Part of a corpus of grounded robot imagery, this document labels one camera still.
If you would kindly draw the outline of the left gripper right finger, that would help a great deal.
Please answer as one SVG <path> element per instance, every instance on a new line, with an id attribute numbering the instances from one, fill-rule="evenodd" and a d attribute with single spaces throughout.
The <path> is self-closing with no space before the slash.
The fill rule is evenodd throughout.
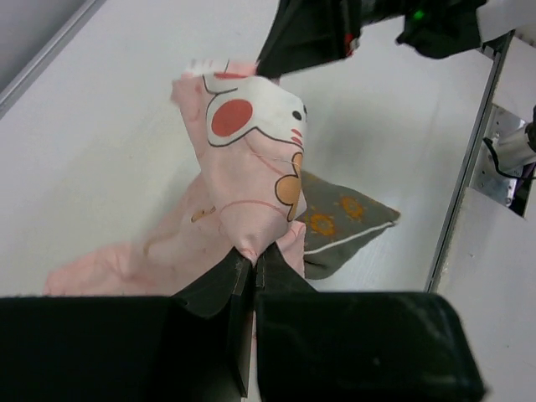
<path id="1" fill-rule="evenodd" d="M 461 320 L 422 291 L 316 291 L 270 245 L 257 262 L 264 401 L 481 401 Z"/>

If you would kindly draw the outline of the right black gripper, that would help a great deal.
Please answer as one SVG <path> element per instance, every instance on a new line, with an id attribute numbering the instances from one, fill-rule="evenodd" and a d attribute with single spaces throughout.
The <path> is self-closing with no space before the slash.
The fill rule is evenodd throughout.
<path id="1" fill-rule="evenodd" d="M 482 44 L 477 10 L 481 0 L 291 0 L 280 1 L 257 59 L 268 79 L 330 64 L 358 47 L 361 24 L 404 19 L 397 45 L 428 59 L 445 59 Z"/>

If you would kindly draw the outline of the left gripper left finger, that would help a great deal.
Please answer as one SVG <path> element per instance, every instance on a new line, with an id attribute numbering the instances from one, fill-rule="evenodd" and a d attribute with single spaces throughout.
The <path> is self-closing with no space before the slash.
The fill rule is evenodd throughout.
<path id="1" fill-rule="evenodd" d="M 172 296 L 1 300 L 4 401 L 239 401 L 252 265 L 237 251 Z"/>

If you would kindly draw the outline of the pink cartoon pillowcase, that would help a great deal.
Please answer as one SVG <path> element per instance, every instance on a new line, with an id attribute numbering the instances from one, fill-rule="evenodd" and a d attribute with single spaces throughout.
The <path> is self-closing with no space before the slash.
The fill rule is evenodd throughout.
<path id="1" fill-rule="evenodd" d="M 171 296 L 232 250 L 256 262 L 276 245 L 303 275 L 307 110 L 252 63 L 200 60 L 173 82 L 200 166 L 178 205 L 132 243 L 109 245 L 53 271 L 48 296 Z"/>

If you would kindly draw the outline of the grey pillow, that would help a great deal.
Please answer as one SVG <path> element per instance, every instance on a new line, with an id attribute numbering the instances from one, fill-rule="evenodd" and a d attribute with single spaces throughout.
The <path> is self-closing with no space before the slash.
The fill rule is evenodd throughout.
<path id="1" fill-rule="evenodd" d="M 306 211 L 298 220 L 307 227 L 305 277 L 319 281 L 399 222 L 400 213 L 352 188 L 330 183 L 303 171 Z"/>

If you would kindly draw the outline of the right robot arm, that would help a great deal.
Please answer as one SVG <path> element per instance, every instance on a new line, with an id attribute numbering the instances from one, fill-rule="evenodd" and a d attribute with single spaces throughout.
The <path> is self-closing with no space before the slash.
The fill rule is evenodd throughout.
<path id="1" fill-rule="evenodd" d="M 397 44 L 444 59 L 487 44 L 504 57 L 497 103 L 528 127 L 485 142 L 498 175 L 535 161 L 535 50 L 512 31 L 535 25 L 533 1 L 281 1 L 260 52 L 258 75 L 278 78 L 345 59 L 363 27 L 402 17 Z"/>

